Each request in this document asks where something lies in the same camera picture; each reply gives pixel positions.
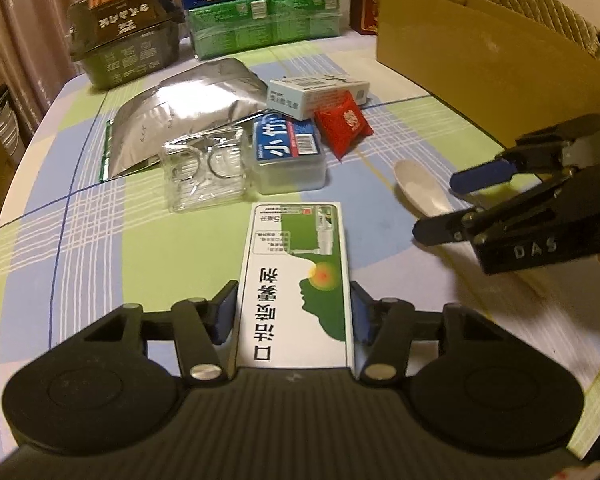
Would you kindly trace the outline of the red snack packet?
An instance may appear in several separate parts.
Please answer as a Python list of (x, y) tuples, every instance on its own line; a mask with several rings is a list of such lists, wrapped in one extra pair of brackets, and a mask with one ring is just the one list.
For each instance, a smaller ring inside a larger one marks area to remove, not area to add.
[(338, 160), (343, 159), (358, 142), (374, 133), (350, 91), (344, 92), (335, 104), (319, 108), (314, 119)]

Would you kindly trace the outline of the white medicine box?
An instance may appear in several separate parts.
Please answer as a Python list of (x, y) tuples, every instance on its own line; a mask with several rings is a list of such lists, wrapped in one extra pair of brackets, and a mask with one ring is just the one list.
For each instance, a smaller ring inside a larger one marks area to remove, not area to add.
[(365, 104), (370, 83), (346, 74), (315, 74), (272, 79), (266, 108), (295, 120), (307, 120), (320, 108), (336, 105), (350, 93), (355, 103)]

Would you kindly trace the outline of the green wrapped box pack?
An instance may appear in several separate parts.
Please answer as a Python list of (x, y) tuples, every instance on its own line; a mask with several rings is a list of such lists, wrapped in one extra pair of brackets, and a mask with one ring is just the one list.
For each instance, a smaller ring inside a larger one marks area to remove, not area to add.
[(197, 58), (340, 34), (339, 0), (236, 0), (186, 12)]

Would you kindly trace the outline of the brown cardboard box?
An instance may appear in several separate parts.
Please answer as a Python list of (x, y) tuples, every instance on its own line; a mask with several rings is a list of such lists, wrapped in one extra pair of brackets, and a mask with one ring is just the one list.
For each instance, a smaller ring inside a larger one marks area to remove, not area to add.
[(506, 148), (600, 114), (600, 61), (486, 0), (379, 0), (376, 58)]

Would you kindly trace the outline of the white plastic spoon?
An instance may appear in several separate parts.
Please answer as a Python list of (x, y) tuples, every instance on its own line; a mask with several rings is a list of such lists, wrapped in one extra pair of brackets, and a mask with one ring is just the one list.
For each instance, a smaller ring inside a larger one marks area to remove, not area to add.
[(398, 160), (393, 165), (393, 174), (405, 198), (422, 216), (434, 217), (453, 211), (437, 179), (419, 162)]

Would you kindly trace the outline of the silver foil pouch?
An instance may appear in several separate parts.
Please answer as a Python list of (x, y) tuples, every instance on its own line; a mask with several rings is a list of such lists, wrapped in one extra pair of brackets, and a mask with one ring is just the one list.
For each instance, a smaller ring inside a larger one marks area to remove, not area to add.
[(265, 110), (268, 85), (237, 58), (203, 62), (122, 105), (108, 122), (103, 181), (154, 166), (164, 144)]

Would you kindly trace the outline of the beige curtain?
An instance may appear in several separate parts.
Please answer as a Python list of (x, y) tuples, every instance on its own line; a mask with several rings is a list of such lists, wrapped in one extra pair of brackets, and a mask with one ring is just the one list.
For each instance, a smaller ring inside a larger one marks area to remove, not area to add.
[(0, 85), (9, 88), (26, 133), (35, 132), (65, 84), (84, 73), (68, 45), (67, 11), (78, 1), (0, 0)]

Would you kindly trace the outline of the white green throat spray box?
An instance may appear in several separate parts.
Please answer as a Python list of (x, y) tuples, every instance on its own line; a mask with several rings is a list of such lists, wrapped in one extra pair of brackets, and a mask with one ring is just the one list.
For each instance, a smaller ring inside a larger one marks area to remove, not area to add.
[(234, 367), (351, 368), (353, 360), (340, 205), (254, 205), (238, 288)]

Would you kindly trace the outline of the woven chair back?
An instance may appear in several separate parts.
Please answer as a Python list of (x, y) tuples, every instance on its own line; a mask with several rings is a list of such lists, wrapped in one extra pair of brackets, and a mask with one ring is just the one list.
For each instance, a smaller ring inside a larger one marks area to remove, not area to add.
[(530, 18), (575, 42), (593, 58), (600, 56), (596, 27), (559, 0), (488, 0)]

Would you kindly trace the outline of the checkered tablecloth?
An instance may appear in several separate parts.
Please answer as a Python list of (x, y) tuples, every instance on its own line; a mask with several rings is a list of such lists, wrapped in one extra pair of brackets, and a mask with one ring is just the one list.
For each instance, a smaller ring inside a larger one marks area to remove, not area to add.
[[(491, 158), (496, 144), (380, 65), (370, 37), (351, 32), (251, 50), (240, 59), (264, 80), (347, 73), (370, 83), (364, 113), (372, 136), (331, 159), (327, 184), (312, 194), (340, 203), (352, 278), (373, 296), (403, 298), (422, 310), (467, 304), (568, 367), (585, 392), (571, 445), (586, 452), (600, 433), (598, 263), (541, 270), (556, 300), (536, 304), (514, 278), (473, 268), (462, 246), (439, 255), (411, 242), (414, 218), (393, 164), (414, 159), (445, 182)], [(68, 81), (20, 162), (0, 219), (0, 461), (15, 446), (1, 395), (16, 370), (124, 302), (166, 310), (186, 297), (210, 297), (239, 276), (249, 204), (174, 214), (160, 169), (100, 180), (107, 122), (164, 78), (158, 72), (109, 92), (95, 91), (82, 76)]]

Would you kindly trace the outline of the blue label toothpick box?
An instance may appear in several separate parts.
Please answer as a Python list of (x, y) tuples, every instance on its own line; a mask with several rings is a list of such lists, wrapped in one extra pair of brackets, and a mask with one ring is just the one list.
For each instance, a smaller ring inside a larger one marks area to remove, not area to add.
[(314, 121), (275, 113), (258, 117), (252, 127), (250, 177), (262, 195), (322, 188), (326, 160)]

